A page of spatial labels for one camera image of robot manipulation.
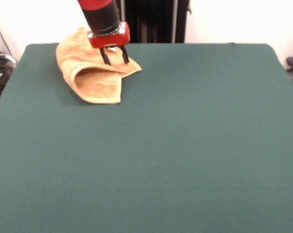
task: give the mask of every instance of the background wall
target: background wall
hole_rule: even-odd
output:
[[[266,43],[293,55],[293,0],[191,0],[187,43]]]
[[[293,0],[191,0],[191,9],[187,43],[267,43],[282,64],[293,55]],[[27,44],[60,42],[86,25],[76,0],[0,0],[0,29],[17,59]]]

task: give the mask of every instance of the yellow cloth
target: yellow cloth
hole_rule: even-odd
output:
[[[94,49],[85,28],[79,28],[56,49],[57,63],[65,82],[84,101],[114,104],[121,102],[122,78],[141,67],[130,58],[124,63],[121,49],[105,49],[111,66],[103,62],[99,49]]]

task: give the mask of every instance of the green felt surface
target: green felt surface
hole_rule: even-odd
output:
[[[293,233],[293,82],[266,45],[129,45],[122,103],[30,45],[0,100],[0,233]]]

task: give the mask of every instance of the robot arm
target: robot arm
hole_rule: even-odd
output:
[[[129,58],[125,45],[130,41],[128,23],[121,22],[115,0],[78,0],[86,21],[91,29],[88,39],[91,45],[100,49],[106,64],[111,64],[104,49],[118,46],[123,51],[123,59],[127,64]]]

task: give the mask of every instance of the metal rod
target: metal rod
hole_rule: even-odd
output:
[[[128,64],[129,63],[129,57],[128,57],[126,48],[125,48],[125,46],[121,46],[120,48],[123,51],[123,59],[124,59],[124,62],[125,62],[125,64]]]
[[[125,15],[125,0],[121,0],[121,15],[122,15],[122,22],[126,21],[126,15]]]
[[[172,38],[171,38],[171,42],[173,44],[176,42],[177,17],[178,17],[178,0],[174,0],[174,14],[172,18]]]
[[[109,60],[108,55],[104,52],[104,48],[100,49],[100,53],[101,53],[101,56],[102,56],[104,63],[107,65],[111,65],[111,62]]]

